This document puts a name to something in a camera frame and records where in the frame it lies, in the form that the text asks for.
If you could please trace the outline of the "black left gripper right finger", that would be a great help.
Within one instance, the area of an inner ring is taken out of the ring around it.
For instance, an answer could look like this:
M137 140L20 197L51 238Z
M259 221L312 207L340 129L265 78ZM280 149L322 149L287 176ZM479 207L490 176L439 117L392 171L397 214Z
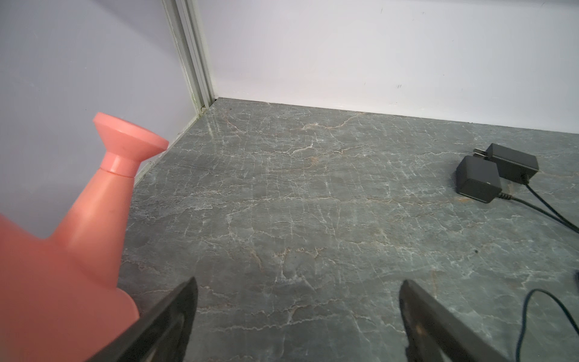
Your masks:
M402 283L399 303L408 361L507 360L413 280Z

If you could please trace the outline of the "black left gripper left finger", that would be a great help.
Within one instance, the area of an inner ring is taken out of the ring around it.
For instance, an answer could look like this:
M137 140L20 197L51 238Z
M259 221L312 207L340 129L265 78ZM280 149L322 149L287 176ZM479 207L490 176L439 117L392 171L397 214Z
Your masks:
M198 304L195 278L181 283L155 307L90 360L184 360Z

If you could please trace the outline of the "pink watering can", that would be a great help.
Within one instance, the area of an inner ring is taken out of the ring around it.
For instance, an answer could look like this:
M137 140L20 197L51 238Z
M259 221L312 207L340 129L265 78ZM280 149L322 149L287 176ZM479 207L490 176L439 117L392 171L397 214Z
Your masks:
M118 286L134 178L163 137L98 113L103 161L48 238L1 219L1 359L85 361L139 319Z

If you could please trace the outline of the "black power adapter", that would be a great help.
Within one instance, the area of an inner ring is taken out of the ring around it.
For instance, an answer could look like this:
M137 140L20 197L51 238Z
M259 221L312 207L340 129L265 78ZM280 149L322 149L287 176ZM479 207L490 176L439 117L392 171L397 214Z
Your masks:
M476 157L482 157L497 165L501 178L528 185L530 179L539 172L537 157L528 153L492 143L486 150L474 149Z
M455 180L458 194L485 204L502 193L497 165L484 158L465 156L456 168Z

